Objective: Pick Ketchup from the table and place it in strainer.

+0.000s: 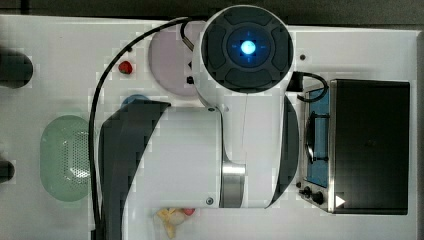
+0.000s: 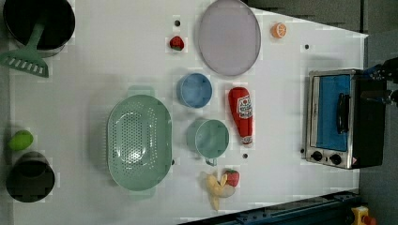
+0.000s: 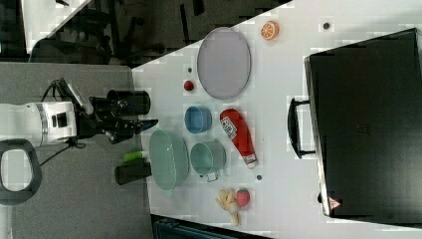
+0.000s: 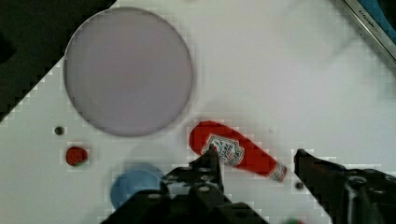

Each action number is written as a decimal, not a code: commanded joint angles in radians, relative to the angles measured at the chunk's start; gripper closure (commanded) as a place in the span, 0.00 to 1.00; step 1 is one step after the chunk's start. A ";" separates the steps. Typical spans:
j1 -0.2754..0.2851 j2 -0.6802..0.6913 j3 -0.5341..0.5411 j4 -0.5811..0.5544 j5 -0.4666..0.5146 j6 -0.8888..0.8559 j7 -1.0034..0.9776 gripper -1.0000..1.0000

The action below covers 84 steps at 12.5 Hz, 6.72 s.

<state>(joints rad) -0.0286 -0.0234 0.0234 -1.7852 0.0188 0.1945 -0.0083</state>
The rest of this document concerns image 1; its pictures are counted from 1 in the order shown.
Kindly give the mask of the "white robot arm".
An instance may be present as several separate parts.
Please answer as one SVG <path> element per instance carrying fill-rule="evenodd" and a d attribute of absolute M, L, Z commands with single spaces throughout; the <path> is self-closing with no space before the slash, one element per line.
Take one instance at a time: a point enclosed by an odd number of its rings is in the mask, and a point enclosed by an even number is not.
<path fill-rule="evenodd" d="M 208 19 L 191 60 L 198 105 L 135 99 L 102 125 L 103 240 L 153 240 L 160 210 L 272 206 L 298 166 L 293 55 L 268 10 Z"/>

